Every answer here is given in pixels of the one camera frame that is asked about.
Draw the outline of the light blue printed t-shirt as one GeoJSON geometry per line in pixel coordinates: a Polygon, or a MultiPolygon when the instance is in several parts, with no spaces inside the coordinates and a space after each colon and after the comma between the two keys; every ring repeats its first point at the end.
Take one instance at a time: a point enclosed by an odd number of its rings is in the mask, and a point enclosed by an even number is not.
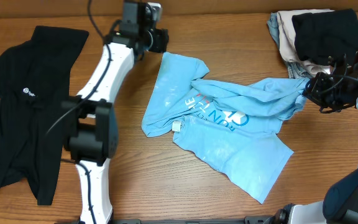
{"type": "Polygon", "coordinates": [[[278,133],[303,109],[307,79],[244,86],[208,80],[208,71],[200,59],[164,53],[142,130],[172,132],[177,146],[263,203],[292,155],[278,133]]]}

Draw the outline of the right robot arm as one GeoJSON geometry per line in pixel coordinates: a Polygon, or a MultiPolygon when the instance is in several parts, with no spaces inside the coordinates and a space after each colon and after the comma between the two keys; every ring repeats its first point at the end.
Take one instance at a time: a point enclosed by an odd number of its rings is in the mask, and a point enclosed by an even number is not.
{"type": "MultiPolygon", "coordinates": [[[[358,52],[353,65],[337,60],[331,74],[317,74],[303,92],[322,114],[355,107],[358,110],[358,52]]],[[[288,204],[265,223],[358,223],[358,167],[332,185],[324,200],[308,205],[288,204]]]]}

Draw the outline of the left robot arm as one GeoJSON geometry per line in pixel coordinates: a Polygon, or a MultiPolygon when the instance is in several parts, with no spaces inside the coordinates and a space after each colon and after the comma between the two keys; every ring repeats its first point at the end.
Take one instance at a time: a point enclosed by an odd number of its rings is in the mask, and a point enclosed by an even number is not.
{"type": "Polygon", "coordinates": [[[119,139],[114,102],[126,75],[147,51],[166,51],[168,31],[156,27],[161,16],[157,2],[124,1],[122,18],[101,36],[103,52],[92,76],[76,96],[62,102],[63,147],[80,178],[78,223],[112,221],[109,163],[119,139]]]}

